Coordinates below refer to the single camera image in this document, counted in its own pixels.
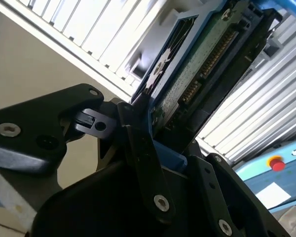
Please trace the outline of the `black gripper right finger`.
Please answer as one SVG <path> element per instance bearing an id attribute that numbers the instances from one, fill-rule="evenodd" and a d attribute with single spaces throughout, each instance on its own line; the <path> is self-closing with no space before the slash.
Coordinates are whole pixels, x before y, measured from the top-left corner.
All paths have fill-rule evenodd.
<path id="1" fill-rule="evenodd" d="M 186 174 L 208 237 L 282 237 L 284 228 L 219 155 L 201 154 L 192 141 L 186 149 Z"/>

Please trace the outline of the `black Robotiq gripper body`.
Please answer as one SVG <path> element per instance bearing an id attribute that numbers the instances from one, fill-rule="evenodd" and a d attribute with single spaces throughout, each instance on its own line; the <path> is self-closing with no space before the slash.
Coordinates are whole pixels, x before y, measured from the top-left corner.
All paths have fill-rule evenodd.
<path id="1" fill-rule="evenodd" d="M 176 214 L 159 223 L 144 207 L 135 175 L 117 162 L 52 196 L 31 228 L 34 237 L 210 237 L 212 229 L 189 180 L 164 169 Z"/>

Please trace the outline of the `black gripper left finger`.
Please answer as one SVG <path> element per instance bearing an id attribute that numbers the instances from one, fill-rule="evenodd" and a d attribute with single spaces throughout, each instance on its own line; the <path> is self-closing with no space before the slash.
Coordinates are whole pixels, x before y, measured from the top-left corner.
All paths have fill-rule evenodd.
<path id="1" fill-rule="evenodd" d="M 106 102 L 89 84 L 0 109 L 0 169 L 51 175 L 67 144 L 85 134 L 105 143 L 107 162 L 127 163 L 139 185 L 140 204 L 158 222 L 171 223 L 175 206 L 152 138 L 141 127 L 139 108 L 119 99 Z"/>

